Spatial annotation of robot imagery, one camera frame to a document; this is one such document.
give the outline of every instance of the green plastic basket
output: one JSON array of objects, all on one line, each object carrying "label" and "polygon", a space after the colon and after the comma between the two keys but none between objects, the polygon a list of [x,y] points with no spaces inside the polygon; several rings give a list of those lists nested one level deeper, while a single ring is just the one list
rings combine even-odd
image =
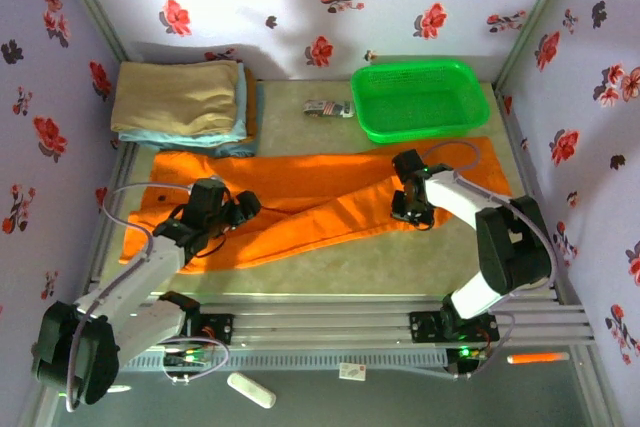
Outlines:
[{"label": "green plastic basket", "polygon": [[381,144],[463,135],[489,120],[478,79],[457,60],[371,65],[351,89],[360,125]]}]

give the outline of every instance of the cable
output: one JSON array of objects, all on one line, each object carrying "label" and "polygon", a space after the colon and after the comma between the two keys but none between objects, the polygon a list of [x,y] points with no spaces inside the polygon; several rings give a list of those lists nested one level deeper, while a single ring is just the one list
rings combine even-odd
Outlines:
[{"label": "cable", "polygon": [[421,369],[420,367],[394,367],[393,370],[397,370],[400,372],[409,372],[412,374],[419,374],[419,375],[427,375],[429,377],[437,377],[439,379],[446,379],[446,380],[458,380],[459,375],[458,374],[451,374],[449,372],[447,372],[446,370],[443,370],[442,372],[438,371],[438,370],[431,370],[431,369]]},{"label": "cable", "polygon": [[451,144],[459,144],[459,145],[466,145],[467,147],[471,147],[473,149],[473,151],[476,154],[476,158],[473,162],[471,162],[470,164],[463,166],[463,167],[458,167],[456,169],[453,170],[453,176],[454,179],[456,181],[456,183],[458,185],[461,185],[462,187],[465,187],[467,190],[470,190],[472,192],[475,192],[476,194],[479,194],[483,197],[485,197],[486,199],[488,199],[490,202],[495,202],[497,204],[499,204],[502,207],[505,207],[506,209],[508,209],[515,217],[517,217],[518,219],[520,219],[522,222],[524,222],[524,224],[529,227],[529,229],[536,235],[536,237],[538,237],[538,239],[540,239],[540,242],[542,242],[542,245],[544,246],[545,250],[547,251],[547,254],[549,255],[549,260],[551,261],[551,272],[549,274],[549,278],[547,280],[547,282],[545,282],[544,284],[541,284],[539,286],[534,286],[534,287],[530,287],[530,288],[526,288],[526,289],[519,289],[515,292],[513,292],[512,294],[517,294],[517,292],[523,292],[523,291],[533,291],[533,290],[538,290],[538,289],[542,289],[542,288],[549,288],[553,285],[553,283],[555,282],[556,279],[556,272],[558,270],[558,261],[556,259],[556,254],[555,251],[553,249],[553,246],[551,245],[551,242],[549,242],[549,240],[547,239],[547,236],[542,232],[542,230],[540,230],[540,228],[533,223],[533,221],[531,219],[529,219],[529,217],[527,217],[526,215],[524,215],[522,212],[520,212],[518,209],[516,209],[515,207],[513,207],[509,202],[505,201],[504,199],[502,199],[502,197],[500,197],[498,194],[496,194],[495,192],[491,192],[487,189],[485,189],[484,187],[481,187],[477,184],[474,184],[473,182],[465,179],[464,177],[462,177],[460,175],[460,172],[465,171],[465,170],[470,170],[475,168],[478,163],[480,162],[480,150],[478,149],[477,146],[475,146],[474,144],[472,144],[471,142],[468,142],[466,140],[447,140],[444,142],[440,142],[439,144],[434,145],[433,147],[431,147],[429,150],[427,150],[424,155],[422,156],[422,158],[426,158],[429,154],[431,154],[432,152],[434,152],[435,150],[444,147],[445,145],[451,145]]},{"label": "cable", "polygon": [[[547,281],[543,284],[540,284],[538,286],[532,286],[529,288],[525,288],[525,289],[519,289],[516,290],[514,292],[511,292],[509,295],[504,296],[502,299],[500,299],[498,302],[496,302],[495,304],[493,304],[489,309],[489,313],[494,314],[493,309],[495,307],[497,307],[498,305],[500,305],[501,303],[503,303],[504,301],[508,300],[510,297],[516,297],[518,292],[523,292],[523,291],[534,291],[534,290],[539,290],[542,288],[550,288],[553,283],[555,282],[556,279],[556,272],[558,270],[558,261],[556,258],[556,254],[555,254],[555,250],[553,249],[553,246],[551,245],[551,242],[549,242],[549,240],[547,239],[547,236],[542,232],[542,230],[526,215],[524,215],[522,212],[520,212],[518,209],[516,209],[515,207],[513,207],[509,202],[505,201],[504,199],[502,199],[502,197],[500,197],[498,194],[491,192],[479,185],[474,184],[473,182],[465,179],[464,177],[462,177],[460,175],[460,172],[465,171],[465,170],[471,170],[473,168],[475,168],[478,163],[480,162],[480,149],[478,149],[478,147],[474,144],[472,144],[471,142],[468,142],[466,140],[447,140],[444,142],[440,142],[439,144],[434,145],[433,147],[429,148],[422,156],[423,159],[425,159],[429,154],[433,153],[435,150],[444,147],[446,145],[452,145],[452,144],[458,144],[458,145],[466,145],[467,147],[470,147],[471,149],[473,149],[473,151],[476,154],[476,158],[473,162],[471,162],[470,164],[463,166],[463,167],[458,167],[456,169],[453,170],[453,178],[455,180],[455,182],[466,188],[467,190],[470,190],[471,192],[475,192],[478,195],[481,195],[482,197],[485,197],[486,199],[488,199],[490,202],[495,202],[497,204],[499,204],[502,207],[505,207],[506,209],[508,209],[515,217],[517,217],[518,219],[520,219],[522,222],[524,222],[524,224],[529,227],[529,229],[536,235],[536,237],[538,237],[538,239],[540,239],[540,242],[542,243],[542,245],[544,246],[545,250],[547,251],[547,255],[549,256],[549,261],[551,262],[551,272],[549,273],[549,278],[547,279]],[[509,338],[511,337],[511,333],[513,332],[513,329],[515,327],[515,317],[513,316],[513,314],[509,313],[509,312],[500,312],[499,315],[505,315],[511,318],[511,324],[509,325],[509,328],[507,329],[507,332],[502,336],[502,338],[500,339],[500,341],[498,342],[498,344],[493,348],[493,352],[491,353],[491,355],[489,355],[487,357],[487,360],[485,360],[473,373],[468,373],[466,374],[466,378],[470,378],[472,375],[476,375],[479,372],[482,372],[488,364],[490,364],[492,362],[492,359],[496,356],[496,353],[502,348],[502,346],[504,346],[504,344],[507,342],[507,340],[509,340]]]},{"label": "cable", "polygon": [[478,333],[480,335],[482,335],[484,337],[484,340],[487,341],[487,345],[485,345],[482,349],[480,349],[480,351],[483,351],[487,355],[489,355],[489,352],[491,352],[491,337],[489,337],[489,334],[487,333],[486,330],[481,329],[480,327],[477,327],[476,330],[478,331]]},{"label": "cable", "polygon": [[116,224],[124,225],[125,227],[131,227],[145,234],[145,236],[147,237],[147,240],[145,242],[145,246],[142,248],[142,250],[145,251],[145,255],[142,258],[138,259],[138,261],[134,263],[130,268],[125,270],[123,273],[118,275],[113,281],[111,281],[109,285],[107,285],[104,288],[104,290],[100,293],[100,295],[96,297],[96,299],[89,306],[85,314],[80,318],[80,321],[78,322],[78,326],[76,327],[76,330],[73,333],[73,338],[71,340],[71,348],[69,350],[69,365],[67,368],[67,388],[66,388],[67,397],[65,399],[65,404],[68,412],[74,412],[78,407],[78,405],[80,404],[80,402],[77,399],[74,399],[73,397],[73,381],[75,379],[75,374],[76,374],[76,362],[78,358],[78,348],[80,347],[80,338],[82,336],[82,332],[84,330],[85,325],[91,318],[91,314],[98,308],[101,301],[105,299],[111,292],[113,292],[113,290],[117,286],[119,286],[122,282],[124,282],[131,275],[133,275],[133,273],[136,272],[145,263],[146,258],[151,254],[153,250],[153,236],[151,235],[151,232],[149,232],[146,228],[140,225],[134,224],[132,222],[128,222],[126,220],[119,219],[109,210],[111,208],[112,199],[115,194],[132,187],[140,187],[140,186],[183,189],[183,190],[186,190],[187,192],[191,192],[191,189],[184,185],[165,184],[160,182],[136,182],[133,184],[128,184],[122,187],[118,187],[117,189],[110,192],[102,201],[102,210],[104,211],[105,215],[109,219],[114,221]]},{"label": "cable", "polygon": [[196,259],[204,259],[205,257],[209,257],[210,255],[215,254],[217,251],[219,251],[226,241],[227,241],[227,235],[226,234],[222,234],[222,242],[220,242],[218,245],[216,245],[209,252],[207,252],[205,254],[202,254],[202,255],[196,254],[196,255],[194,255],[194,257]]},{"label": "cable", "polygon": [[207,343],[212,344],[212,345],[217,345],[217,346],[222,347],[224,349],[224,359],[222,359],[222,362],[214,365],[213,367],[211,367],[211,368],[209,368],[209,369],[207,369],[207,370],[205,370],[203,372],[200,372],[199,374],[194,374],[194,375],[191,375],[191,376],[185,375],[182,379],[180,379],[179,377],[171,377],[169,375],[169,373],[167,372],[167,370],[163,366],[162,370],[164,372],[164,375],[166,375],[174,383],[183,382],[185,384],[188,384],[192,380],[196,380],[196,379],[199,379],[201,377],[204,377],[205,375],[209,375],[209,374],[215,372],[216,370],[220,370],[227,362],[229,362],[229,359],[231,358],[231,352],[229,351],[229,347],[227,347],[223,342],[220,342],[217,339],[210,339],[208,337],[175,337],[175,338],[172,338],[172,339],[163,340],[162,342],[160,342],[160,345],[162,345],[162,344],[176,344],[176,343],[180,343],[180,342],[207,342]]},{"label": "cable", "polygon": [[511,337],[511,333],[513,332],[513,328],[516,326],[516,318],[510,312],[491,312],[491,314],[505,315],[511,319],[511,323],[509,324],[509,328],[507,329],[507,332],[502,336],[498,344],[493,348],[493,352],[491,353],[491,355],[488,356],[487,360],[481,363],[476,370],[466,374],[467,379],[471,378],[471,376],[473,375],[478,375],[480,372],[482,372],[484,369],[487,368],[487,365],[493,362],[493,359],[496,357],[496,353],[504,346],[507,340],[509,340],[509,337]]}]

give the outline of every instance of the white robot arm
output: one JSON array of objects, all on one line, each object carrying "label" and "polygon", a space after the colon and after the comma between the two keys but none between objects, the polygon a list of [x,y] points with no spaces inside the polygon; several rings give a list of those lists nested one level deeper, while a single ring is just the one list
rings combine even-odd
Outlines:
[{"label": "white robot arm", "polygon": [[[447,339],[465,338],[465,332],[476,328],[474,319],[503,296],[549,277],[545,248],[504,207],[506,198],[487,195],[473,184],[461,185],[447,166],[427,168],[415,150],[396,156],[393,164],[405,187],[394,195],[394,218],[428,230],[433,226],[435,209],[443,208],[477,231],[480,272],[445,297],[438,316],[442,324],[438,328]],[[154,230],[150,251],[138,254],[110,284],[74,304],[52,305],[43,317],[34,349],[32,371],[36,378],[58,389],[66,387],[72,339],[79,331],[74,397],[93,404],[107,392],[120,365],[167,338],[198,333],[199,304],[174,292],[139,310],[135,317],[131,314],[160,283],[205,249],[210,238],[246,222],[260,210],[251,192],[239,194],[237,200],[236,204],[220,181],[199,180],[189,202],[182,206],[180,219],[175,212]],[[545,230],[533,199],[508,202]],[[522,240],[513,243],[510,231],[522,234]]]},{"label": "white robot arm", "polygon": [[107,392],[120,365],[168,338],[199,333],[199,304],[175,292],[131,314],[160,283],[204,250],[209,239],[260,211],[252,192],[236,199],[237,203],[219,180],[197,181],[188,203],[156,227],[151,248],[136,255],[119,276],[74,304],[53,304],[44,314],[34,348],[35,377],[64,390],[67,376],[74,372],[69,383],[73,397],[93,404]]},{"label": "white robot arm", "polygon": [[[537,203],[531,197],[508,199],[461,180],[446,165],[427,167],[420,155],[408,151],[393,160],[404,191],[396,192],[392,215],[416,227],[433,226],[435,208],[443,208],[477,232],[480,272],[444,299],[445,330],[465,324],[487,312],[505,295],[547,279],[552,274],[550,254],[540,236],[547,236]],[[514,216],[514,210],[533,224]],[[520,234],[512,241],[510,233]]]}]

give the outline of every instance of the floral wallpaper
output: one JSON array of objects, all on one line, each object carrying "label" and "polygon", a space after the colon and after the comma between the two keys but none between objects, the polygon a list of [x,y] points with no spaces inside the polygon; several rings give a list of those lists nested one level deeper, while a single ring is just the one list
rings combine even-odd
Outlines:
[{"label": "floral wallpaper", "polygon": [[117,63],[79,0],[0,0],[0,425],[17,425],[45,310],[77,298],[116,152]]},{"label": "floral wallpaper", "polygon": [[626,425],[640,410],[640,14],[550,0],[502,92],[517,155],[585,306]]},{"label": "floral wallpaper", "polygon": [[233,51],[263,79],[346,79],[374,59],[457,56],[493,81],[536,0],[98,1],[136,61]]}]

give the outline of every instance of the beige towel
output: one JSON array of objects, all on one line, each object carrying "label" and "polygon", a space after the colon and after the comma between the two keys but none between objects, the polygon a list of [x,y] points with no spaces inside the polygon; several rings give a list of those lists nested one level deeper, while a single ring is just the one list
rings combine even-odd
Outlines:
[{"label": "beige towel", "polygon": [[120,66],[111,130],[178,135],[231,131],[236,119],[234,61]]}]

